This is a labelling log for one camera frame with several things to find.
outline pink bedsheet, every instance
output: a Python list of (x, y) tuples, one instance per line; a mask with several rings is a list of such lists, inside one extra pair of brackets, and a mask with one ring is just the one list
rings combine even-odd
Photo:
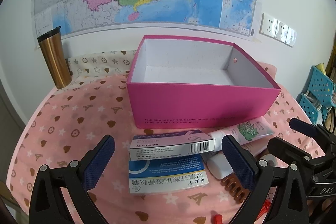
[[(209, 184), (202, 188), (148, 196), (128, 193), (128, 147), (135, 134), (167, 130), (141, 130), (135, 127), (126, 89), (127, 74), (103, 79), (87, 78), (75, 89), (47, 96), (27, 125), (13, 155), (7, 186), (21, 208), (28, 213), (36, 173), (43, 164), (51, 168), (80, 160), (105, 134), (114, 137), (115, 154), (97, 186), (89, 194), (110, 224), (211, 223), (213, 214), (229, 222), (240, 205), (210, 172)], [(313, 157), (323, 155), (311, 139), (289, 128), (290, 118), (309, 119), (293, 97), (282, 92), (265, 115), (279, 136), (306, 150)], [(69, 198), (68, 208), (76, 223), (81, 220)]]

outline white cap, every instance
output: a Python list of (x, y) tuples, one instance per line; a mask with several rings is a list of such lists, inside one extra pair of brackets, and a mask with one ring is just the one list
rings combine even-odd
[(214, 155), (212, 158), (210, 158), (207, 161), (207, 166), (211, 174), (216, 179), (222, 179), (233, 173), (231, 165), (223, 153), (218, 153), (217, 155)]
[(215, 139), (215, 150), (214, 151), (221, 151), (222, 150), (222, 140), (224, 138), (224, 134), (221, 130), (217, 130), (208, 134), (211, 138)]

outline blue basket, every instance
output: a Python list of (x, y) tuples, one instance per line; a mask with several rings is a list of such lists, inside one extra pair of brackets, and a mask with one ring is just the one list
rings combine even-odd
[(321, 108), (321, 112), (322, 112), (322, 117), (323, 117), (323, 121), (326, 120), (327, 114), (328, 114), (328, 109), (326, 107), (322, 107)]
[(303, 111), (307, 114), (311, 123), (316, 125), (319, 112), (317, 111), (316, 107), (313, 106), (313, 104), (307, 99), (307, 97), (304, 94), (302, 94), (299, 105), (301, 106)]
[(336, 107), (332, 102), (334, 82), (316, 67), (312, 67), (312, 77), (309, 83), (309, 91), (317, 98), (324, 107)]

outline bed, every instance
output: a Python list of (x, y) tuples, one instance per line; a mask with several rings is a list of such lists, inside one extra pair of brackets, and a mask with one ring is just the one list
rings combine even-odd
[[(128, 193), (128, 147), (132, 137), (176, 131), (135, 127), (126, 88), (134, 54), (135, 51), (105, 52), (68, 59), (72, 83), (63, 90), (51, 90), (31, 117), (14, 151), (6, 181), (13, 197), (28, 214), (41, 165), (57, 168), (80, 160), (109, 134), (115, 139), (115, 154), (88, 194), (110, 224), (204, 224), (211, 223), (214, 214), (223, 215), (223, 222), (229, 222), (240, 205), (208, 170), (209, 184), (204, 187), (147, 196)], [(275, 77), (275, 67), (260, 64)], [(288, 123), (293, 117), (310, 121), (290, 93), (281, 88), (265, 115), (274, 135), (312, 157), (323, 155), (312, 139), (290, 129)], [(203, 130), (207, 133), (214, 129)], [(63, 194), (74, 221), (82, 223), (68, 193)]]

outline das logo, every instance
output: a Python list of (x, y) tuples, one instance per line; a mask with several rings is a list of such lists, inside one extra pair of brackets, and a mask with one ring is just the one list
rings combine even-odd
[(320, 194), (331, 194), (334, 191), (335, 187), (333, 188), (323, 188)]

